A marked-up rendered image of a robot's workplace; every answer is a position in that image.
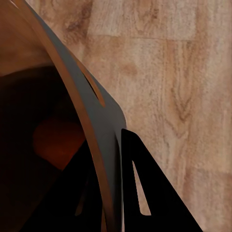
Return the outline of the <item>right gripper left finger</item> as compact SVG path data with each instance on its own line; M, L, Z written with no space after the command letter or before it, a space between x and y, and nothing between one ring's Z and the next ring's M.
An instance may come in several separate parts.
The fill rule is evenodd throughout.
M75 216L89 173L82 213ZM85 139L19 232L101 232L101 219L100 186Z

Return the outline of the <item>trash can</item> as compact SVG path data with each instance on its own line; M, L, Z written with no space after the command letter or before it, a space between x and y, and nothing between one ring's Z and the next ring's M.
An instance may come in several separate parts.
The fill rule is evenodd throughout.
M122 232L121 107L25 0L0 0L0 232L19 232L62 173L32 146L35 127L52 116L81 123L100 186L101 232Z

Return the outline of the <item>can of soda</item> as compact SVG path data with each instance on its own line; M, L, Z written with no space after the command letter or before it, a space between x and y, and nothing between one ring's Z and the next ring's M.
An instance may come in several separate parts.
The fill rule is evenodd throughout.
M32 146L39 157L63 171L85 139L80 122L52 116L40 121L35 127ZM86 183L89 176L90 173Z

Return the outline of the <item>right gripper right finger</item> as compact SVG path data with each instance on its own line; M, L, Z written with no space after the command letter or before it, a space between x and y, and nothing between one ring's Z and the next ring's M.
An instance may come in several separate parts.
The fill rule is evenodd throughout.
M203 232L140 137L121 130L125 232ZM151 216L140 212L134 161Z

